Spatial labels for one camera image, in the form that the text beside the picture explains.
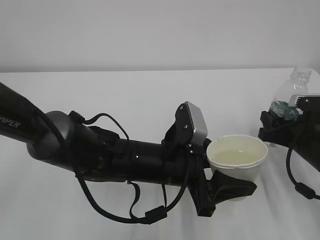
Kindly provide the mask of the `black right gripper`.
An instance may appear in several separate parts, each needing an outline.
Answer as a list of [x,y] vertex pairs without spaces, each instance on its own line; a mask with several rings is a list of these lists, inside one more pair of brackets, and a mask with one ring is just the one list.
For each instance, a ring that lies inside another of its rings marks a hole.
[[[263,142],[288,147],[299,155],[320,154],[320,112],[305,111],[298,119],[286,120],[273,112],[262,111],[258,137]],[[296,135],[290,130],[297,130]]]

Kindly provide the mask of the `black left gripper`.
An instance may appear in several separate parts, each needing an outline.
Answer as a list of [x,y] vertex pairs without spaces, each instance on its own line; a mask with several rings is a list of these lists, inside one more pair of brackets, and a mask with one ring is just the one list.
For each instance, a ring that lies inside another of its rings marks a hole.
[[257,185],[252,181],[234,178],[217,170],[210,180],[206,179],[205,169],[210,167],[207,149],[211,142],[206,138],[202,146],[178,144],[169,151],[169,161],[165,163],[168,174],[166,184],[178,185],[180,190],[166,206],[167,212],[178,204],[186,189],[200,217],[211,217],[216,204],[244,200],[252,196],[257,189]]

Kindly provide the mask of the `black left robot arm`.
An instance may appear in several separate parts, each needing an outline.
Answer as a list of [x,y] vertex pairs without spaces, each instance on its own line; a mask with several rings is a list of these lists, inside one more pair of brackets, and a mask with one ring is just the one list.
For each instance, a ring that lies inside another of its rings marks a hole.
[[[91,206],[102,216],[125,224],[149,225],[167,217],[189,190],[199,216],[210,217],[218,203],[251,196],[257,186],[209,168],[206,124],[201,110],[186,101],[175,112],[173,125],[161,143],[131,140],[95,126],[98,116],[85,119],[72,111],[42,112],[24,96],[0,86],[0,133],[26,144],[39,161],[74,172]],[[178,186],[171,203],[147,211],[143,217],[113,215],[94,200],[87,182],[126,182],[140,198],[139,183]]]

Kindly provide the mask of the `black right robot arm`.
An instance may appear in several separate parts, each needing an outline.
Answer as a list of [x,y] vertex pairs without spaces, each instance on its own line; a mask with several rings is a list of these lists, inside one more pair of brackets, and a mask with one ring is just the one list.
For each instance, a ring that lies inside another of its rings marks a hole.
[[320,114],[305,112],[297,118],[287,120],[271,112],[262,111],[262,127],[258,137],[268,143],[293,147],[304,160],[317,171],[320,170]]

